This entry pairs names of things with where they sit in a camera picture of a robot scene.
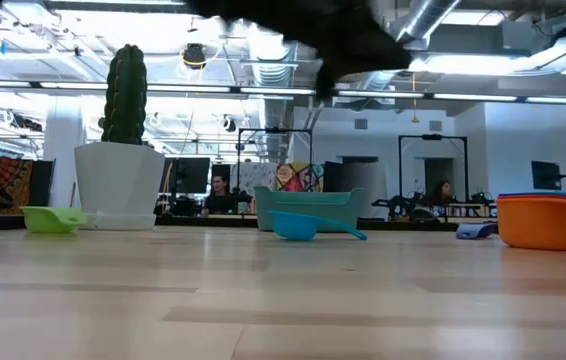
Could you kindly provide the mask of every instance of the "cactus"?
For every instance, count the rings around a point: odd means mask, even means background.
[[[125,45],[116,52],[107,76],[107,102],[101,141],[142,145],[147,102],[143,52]]]

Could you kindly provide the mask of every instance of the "security camera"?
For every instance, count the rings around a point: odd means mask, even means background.
[[[236,122],[228,115],[224,115],[221,119],[221,126],[229,133],[236,131]]]
[[[205,68],[205,54],[203,54],[202,44],[187,44],[183,52],[183,62],[192,70],[202,70]]]

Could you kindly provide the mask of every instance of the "desk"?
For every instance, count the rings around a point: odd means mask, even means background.
[[[448,216],[465,216],[465,217],[490,217],[490,207],[485,204],[471,204],[471,203],[459,203],[459,204],[446,204],[441,206],[445,208]]]
[[[367,235],[0,232],[0,359],[566,359],[566,253]]]
[[[440,217],[439,220],[441,222],[445,222],[447,220],[450,224],[461,224],[461,223],[475,223],[475,224],[482,224],[485,222],[497,222],[497,218],[492,217]]]
[[[256,215],[252,214],[210,214],[208,219],[254,219],[256,220]]]

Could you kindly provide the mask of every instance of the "white column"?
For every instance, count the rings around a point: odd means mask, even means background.
[[[79,207],[74,148],[86,142],[80,97],[53,97],[47,113],[43,159],[55,160],[50,206],[70,206],[72,189],[74,206]]]

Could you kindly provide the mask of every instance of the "orange plastic bin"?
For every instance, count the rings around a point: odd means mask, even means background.
[[[499,235],[507,245],[566,251],[565,196],[503,196],[496,205]]]

